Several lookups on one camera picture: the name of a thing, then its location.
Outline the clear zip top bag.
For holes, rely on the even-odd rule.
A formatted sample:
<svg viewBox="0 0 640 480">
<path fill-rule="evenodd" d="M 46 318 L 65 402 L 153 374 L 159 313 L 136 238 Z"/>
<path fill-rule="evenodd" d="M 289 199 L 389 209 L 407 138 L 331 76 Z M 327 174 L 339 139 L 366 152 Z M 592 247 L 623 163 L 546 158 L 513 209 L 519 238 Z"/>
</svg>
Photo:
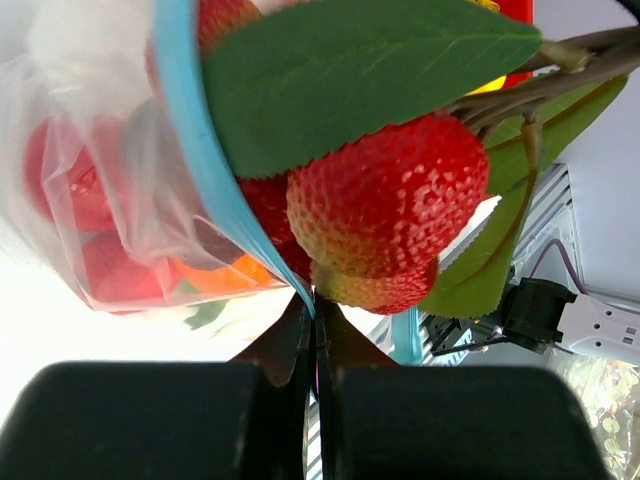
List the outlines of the clear zip top bag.
<svg viewBox="0 0 640 480">
<path fill-rule="evenodd" d="M 373 1 L 268 6 L 199 47 L 200 1 L 16 1 L 1 66 L 1 217 L 93 310 L 309 283 L 244 190 L 373 128 L 347 84 L 391 43 Z"/>
</svg>

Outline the strawberry pile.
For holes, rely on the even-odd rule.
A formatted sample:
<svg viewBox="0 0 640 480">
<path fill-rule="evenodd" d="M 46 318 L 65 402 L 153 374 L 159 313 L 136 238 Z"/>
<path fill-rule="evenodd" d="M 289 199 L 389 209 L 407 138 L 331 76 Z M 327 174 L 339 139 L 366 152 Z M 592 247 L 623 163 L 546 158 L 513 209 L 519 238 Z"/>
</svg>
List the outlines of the strawberry pile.
<svg viewBox="0 0 640 480">
<path fill-rule="evenodd" d="M 539 175 L 639 65 L 639 30 L 561 41 L 469 1 L 373 1 L 392 41 L 347 84 L 373 128 L 244 190 L 316 291 L 378 314 L 494 310 Z M 442 254 L 498 202 L 449 266 Z"/>
</svg>

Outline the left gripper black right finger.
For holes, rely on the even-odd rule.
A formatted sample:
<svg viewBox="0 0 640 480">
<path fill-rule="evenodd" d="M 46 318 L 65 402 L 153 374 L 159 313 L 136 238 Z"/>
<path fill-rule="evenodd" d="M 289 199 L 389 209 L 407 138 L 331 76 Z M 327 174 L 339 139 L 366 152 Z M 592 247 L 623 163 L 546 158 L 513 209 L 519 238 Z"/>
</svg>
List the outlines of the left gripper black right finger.
<svg viewBox="0 0 640 480">
<path fill-rule="evenodd" d="M 314 306 L 317 388 L 323 378 L 334 382 L 339 368 L 399 367 L 345 317 L 336 303 L 317 294 Z"/>
</svg>

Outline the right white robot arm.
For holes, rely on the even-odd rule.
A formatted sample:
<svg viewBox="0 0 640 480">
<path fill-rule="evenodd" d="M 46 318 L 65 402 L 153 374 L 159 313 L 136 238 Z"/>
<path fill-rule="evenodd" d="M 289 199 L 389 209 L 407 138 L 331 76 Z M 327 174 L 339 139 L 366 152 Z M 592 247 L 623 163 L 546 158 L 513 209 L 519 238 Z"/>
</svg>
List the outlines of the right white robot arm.
<svg viewBox="0 0 640 480">
<path fill-rule="evenodd" d="M 542 354 L 572 354 L 639 364 L 639 315 L 607 305 L 562 284 L 524 278 L 506 286 L 498 309 L 503 336 Z"/>
</svg>

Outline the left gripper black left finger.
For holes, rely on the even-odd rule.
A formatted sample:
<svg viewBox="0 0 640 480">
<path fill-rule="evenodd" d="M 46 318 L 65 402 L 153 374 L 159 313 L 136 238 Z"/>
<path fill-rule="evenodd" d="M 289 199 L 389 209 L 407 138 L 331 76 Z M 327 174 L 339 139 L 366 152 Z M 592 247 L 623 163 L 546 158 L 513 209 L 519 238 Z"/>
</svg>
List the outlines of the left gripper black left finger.
<svg viewBox="0 0 640 480">
<path fill-rule="evenodd" d="M 273 386 L 284 387 L 293 378 L 299 359 L 303 367 L 307 366 L 303 357 L 309 351 L 310 339 L 311 315 L 295 294 L 277 321 L 231 362 L 257 365 Z"/>
</svg>

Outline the dark purple plum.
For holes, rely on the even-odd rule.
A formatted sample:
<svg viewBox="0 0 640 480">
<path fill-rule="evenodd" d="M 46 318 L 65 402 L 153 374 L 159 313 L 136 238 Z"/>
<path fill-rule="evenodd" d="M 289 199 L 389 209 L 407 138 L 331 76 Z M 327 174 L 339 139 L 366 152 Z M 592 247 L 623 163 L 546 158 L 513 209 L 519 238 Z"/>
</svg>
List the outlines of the dark purple plum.
<svg viewBox="0 0 640 480">
<path fill-rule="evenodd" d="M 194 219 L 197 241 L 202 252 L 189 263 L 197 268 L 215 268 L 218 264 L 233 264 L 245 252 L 222 235 L 210 221 L 201 217 Z"/>
</svg>

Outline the orange fruit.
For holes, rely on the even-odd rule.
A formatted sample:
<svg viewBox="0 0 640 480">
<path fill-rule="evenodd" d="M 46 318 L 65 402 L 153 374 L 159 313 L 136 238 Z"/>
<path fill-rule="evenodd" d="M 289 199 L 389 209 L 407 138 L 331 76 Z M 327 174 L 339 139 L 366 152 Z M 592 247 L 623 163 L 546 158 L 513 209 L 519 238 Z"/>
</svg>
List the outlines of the orange fruit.
<svg viewBox="0 0 640 480">
<path fill-rule="evenodd" d="M 176 258 L 172 258 L 171 262 L 193 287 L 217 296 L 272 287 L 278 283 L 262 264 L 248 254 L 242 255 L 231 265 L 214 270 L 194 268 Z"/>
</svg>

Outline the wrinkled red apple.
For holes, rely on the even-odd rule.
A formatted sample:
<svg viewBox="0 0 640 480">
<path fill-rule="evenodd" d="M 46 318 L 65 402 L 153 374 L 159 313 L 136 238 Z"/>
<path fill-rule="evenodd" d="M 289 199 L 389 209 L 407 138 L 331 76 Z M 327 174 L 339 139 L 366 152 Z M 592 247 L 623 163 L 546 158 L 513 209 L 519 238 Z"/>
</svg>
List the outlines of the wrinkled red apple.
<svg viewBox="0 0 640 480">
<path fill-rule="evenodd" d="M 167 259 L 147 266 L 132 259 L 115 233 L 97 235 L 82 248 L 91 298 L 120 304 L 162 300 L 177 287 L 180 275 Z"/>
</svg>

